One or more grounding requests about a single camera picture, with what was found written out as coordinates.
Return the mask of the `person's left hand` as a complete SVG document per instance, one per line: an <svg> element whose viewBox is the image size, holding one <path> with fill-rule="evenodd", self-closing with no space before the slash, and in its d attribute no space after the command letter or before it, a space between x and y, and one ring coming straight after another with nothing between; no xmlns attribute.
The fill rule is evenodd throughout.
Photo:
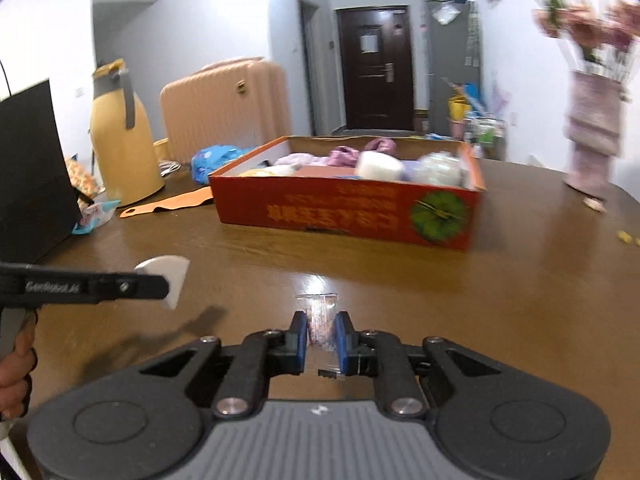
<svg viewBox="0 0 640 480"><path fill-rule="evenodd" d="M14 340L13 350L1 360L1 420L17 419L28 412L32 376L38 358L34 349L38 316L29 312Z"/></svg>

